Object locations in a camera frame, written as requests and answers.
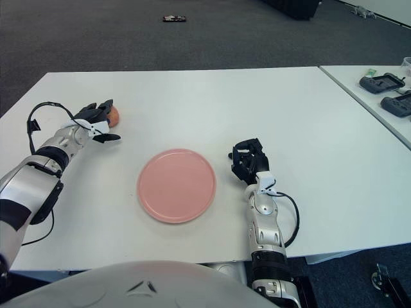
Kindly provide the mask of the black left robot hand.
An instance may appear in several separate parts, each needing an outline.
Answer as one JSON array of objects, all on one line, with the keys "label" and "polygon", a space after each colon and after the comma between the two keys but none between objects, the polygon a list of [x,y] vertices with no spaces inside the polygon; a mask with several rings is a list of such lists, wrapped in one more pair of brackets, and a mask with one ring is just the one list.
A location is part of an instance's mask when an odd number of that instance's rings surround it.
[{"label": "black left robot hand", "polygon": [[85,128],[96,142],[120,140],[119,135],[110,133],[110,129],[119,123],[119,112],[113,103],[114,101],[109,99],[100,105],[96,103],[87,105],[74,116],[73,121]]}]

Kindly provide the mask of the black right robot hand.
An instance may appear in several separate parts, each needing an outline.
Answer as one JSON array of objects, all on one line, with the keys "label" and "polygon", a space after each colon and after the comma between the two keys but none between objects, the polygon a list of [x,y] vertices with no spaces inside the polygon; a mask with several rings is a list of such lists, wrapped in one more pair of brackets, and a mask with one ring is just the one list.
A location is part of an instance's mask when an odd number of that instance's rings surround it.
[{"label": "black right robot hand", "polygon": [[241,141],[228,153],[231,171],[247,185],[256,184],[258,172],[269,171],[268,158],[258,138]]}]

